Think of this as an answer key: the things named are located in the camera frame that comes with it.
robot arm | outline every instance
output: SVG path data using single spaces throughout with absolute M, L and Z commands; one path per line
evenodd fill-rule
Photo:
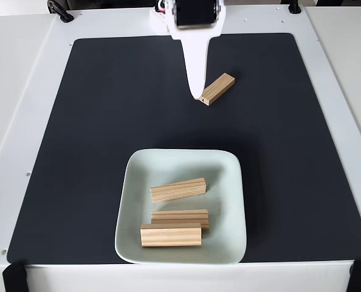
M 171 36 L 182 43 L 191 94 L 198 99 L 205 88 L 209 41 L 224 25 L 224 0 L 165 0 L 165 11 Z

square ceramic bowl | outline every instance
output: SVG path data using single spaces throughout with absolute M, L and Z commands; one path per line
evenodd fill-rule
M 205 194 L 153 204 L 150 187 L 205 178 Z M 142 247 L 141 224 L 158 210 L 208 209 L 210 229 L 202 246 Z M 220 150 L 146 149 L 135 152 L 126 166 L 115 250 L 131 263 L 238 263 L 247 234 L 237 157 Z

wood grain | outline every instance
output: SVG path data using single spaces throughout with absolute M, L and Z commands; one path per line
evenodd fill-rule
M 204 89 L 199 100 L 209 106 L 218 97 L 222 96 L 226 90 L 231 88 L 233 84 L 235 84 L 235 79 L 232 76 L 223 73 L 216 81 Z
M 210 227 L 207 209 L 154 211 L 151 213 L 151 223 L 200 223 L 202 229 Z
M 197 246 L 202 244 L 200 223 L 143 224 L 142 246 Z
M 171 201 L 188 196 L 196 196 L 206 192 L 204 178 L 191 179 L 189 181 L 176 182 L 165 186 L 150 188 L 153 203 Z

stacked wooden blocks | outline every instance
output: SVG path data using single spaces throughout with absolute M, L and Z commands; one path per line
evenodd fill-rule
M 200 223 L 202 229 L 209 229 L 208 210 L 155 211 L 151 223 Z
M 151 188 L 153 203 L 206 192 L 204 178 Z M 151 213 L 151 224 L 140 229 L 142 246 L 195 246 L 202 244 L 202 229 L 209 229 L 208 210 L 172 210 Z
M 202 244 L 200 223 L 143 224 L 142 246 L 194 246 Z

black clamp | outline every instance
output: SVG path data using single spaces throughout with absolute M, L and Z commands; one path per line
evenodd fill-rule
M 56 13 L 60 16 L 60 20 L 64 23 L 69 23 L 74 20 L 74 17 L 71 14 L 68 14 L 63 7 L 56 2 L 56 0 L 48 0 L 47 6 L 49 13 Z
M 291 14 L 299 14 L 301 13 L 301 8 L 298 5 L 298 0 L 292 0 L 291 4 L 289 5 L 289 11 Z

